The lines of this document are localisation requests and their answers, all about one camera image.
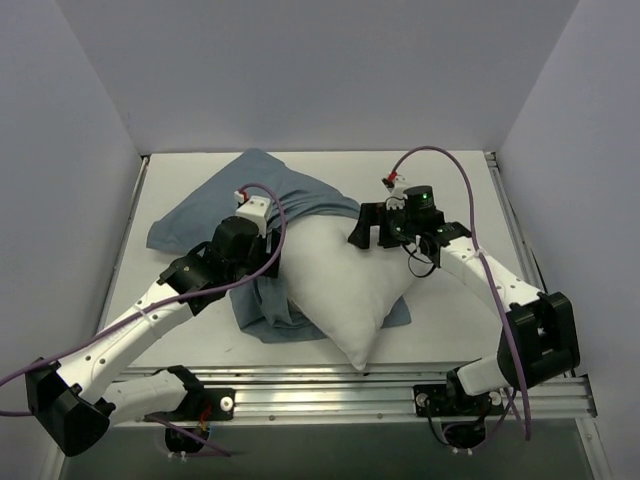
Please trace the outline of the blue-grey pillowcase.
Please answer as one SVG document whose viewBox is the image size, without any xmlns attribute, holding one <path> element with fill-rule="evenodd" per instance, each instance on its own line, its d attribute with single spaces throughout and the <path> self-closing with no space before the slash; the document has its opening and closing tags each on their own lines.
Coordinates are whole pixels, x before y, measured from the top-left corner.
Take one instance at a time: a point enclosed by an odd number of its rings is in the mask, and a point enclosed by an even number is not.
<svg viewBox="0 0 640 480">
<path fill-rule="evenodd" d="M 265 344 L 331 339 L 357 356 L 383 328 L 406 326 L 413 278 L 401 250 L 359 250 L 347 241 L 360 205 L 337 188 L 250 149 L 154 221 L 146 246 L 185 254 L 239 207 L 235 187 L 271 202 L 270 228 L 286 228 L 277 278 L 230 292 L 239 329 Z"/>
</svg>

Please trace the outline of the white pillow insert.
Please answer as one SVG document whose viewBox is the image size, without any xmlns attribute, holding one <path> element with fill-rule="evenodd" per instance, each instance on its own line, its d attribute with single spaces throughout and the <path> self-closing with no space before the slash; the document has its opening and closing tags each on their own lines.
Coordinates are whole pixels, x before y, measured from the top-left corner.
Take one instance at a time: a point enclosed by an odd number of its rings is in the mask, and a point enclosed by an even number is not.
<svg viewBox="0 0 640 480">
<path fill-rule="evenodd" d="M 384 327 L 411 323 L 403 295 L 414 283 L 400 248 L 348 242 L 351 218 L 309 215 L 287 227 L 280 273 L 294 308 L 364 370 Z"/>
</svg>

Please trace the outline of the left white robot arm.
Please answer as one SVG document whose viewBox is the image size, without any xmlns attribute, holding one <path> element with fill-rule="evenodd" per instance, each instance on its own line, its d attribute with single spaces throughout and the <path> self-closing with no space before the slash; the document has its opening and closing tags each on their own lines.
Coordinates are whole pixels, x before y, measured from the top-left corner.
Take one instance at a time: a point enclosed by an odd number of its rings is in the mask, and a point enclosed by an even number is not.
<svg viewBox="0 0 640 480">
<path fill-rule="evenodd" d="M 268 233 L 231 216 L 184 256 L 173 260 L 135 304 L 91 342 L 25 375 L 28 407 L 62 452 L 77 456 L 110 427 L 157 415 L 162 421 L 208 420 L 231 409 L 177 365 L 120 382 L 118 375 L 177 326 L 260 276 L 276 277 L 283 227 Z"/>
</svg>

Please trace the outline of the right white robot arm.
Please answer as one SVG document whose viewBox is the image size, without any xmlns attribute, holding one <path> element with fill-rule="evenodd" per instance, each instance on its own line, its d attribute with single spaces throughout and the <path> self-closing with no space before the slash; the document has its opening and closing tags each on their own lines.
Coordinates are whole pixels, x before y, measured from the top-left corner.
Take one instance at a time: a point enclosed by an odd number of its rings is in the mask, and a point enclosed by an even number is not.
<svg viewBox="0 0 640 480">
<path fill-rule="evenodd" d="M 383 202 L 364 203 L 348 241 L 365 250 L 371 231 L 383 248 L 414 245 L 432 266 L 465 285 L 498 314 L 502 331 L 494 355 L 448 373 L 444 400 L 455 412 L 480 395 L 524 390 L 576 368 L 581 360 L 573 306 L 566 295 L 545 293 L 519 278 L 475 242 L 472 231 L 448 222 L 432 187 L 408 187 Z"/>
</svg>

